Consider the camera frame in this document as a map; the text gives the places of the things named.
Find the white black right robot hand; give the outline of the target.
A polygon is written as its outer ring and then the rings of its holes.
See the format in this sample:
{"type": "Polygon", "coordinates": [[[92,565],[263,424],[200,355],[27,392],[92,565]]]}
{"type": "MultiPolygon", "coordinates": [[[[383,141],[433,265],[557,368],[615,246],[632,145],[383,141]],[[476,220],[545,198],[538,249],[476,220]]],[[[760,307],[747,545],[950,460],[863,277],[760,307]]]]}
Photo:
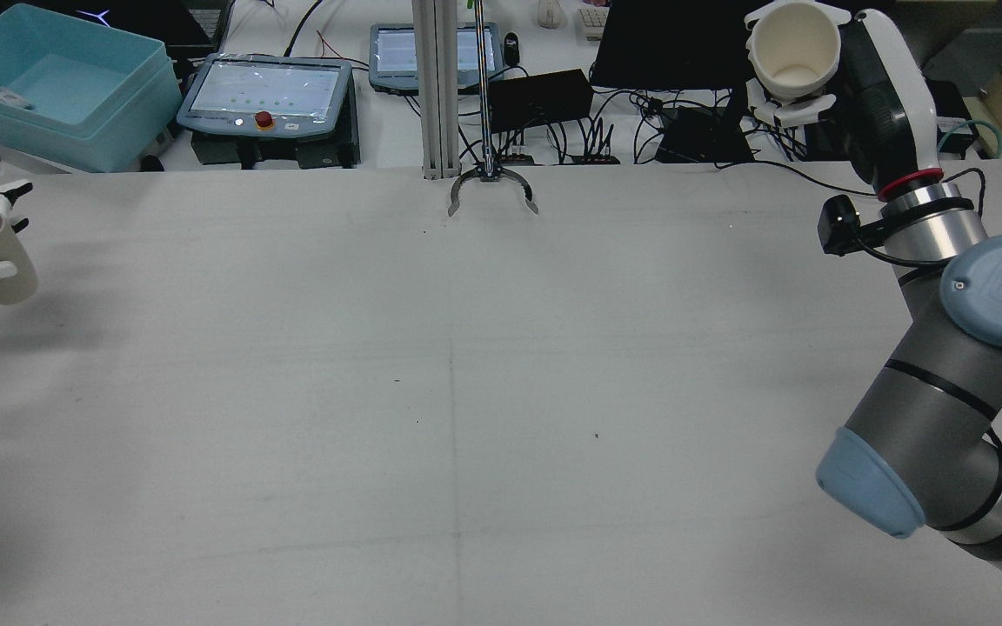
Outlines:
{"type": "Polygon", "coordinates": [[[901,31],[879,10],[772,1],[744,17],[752,115],[777,130],[832,120],[879,201],[941,181],[936,110],[901,31]]]}

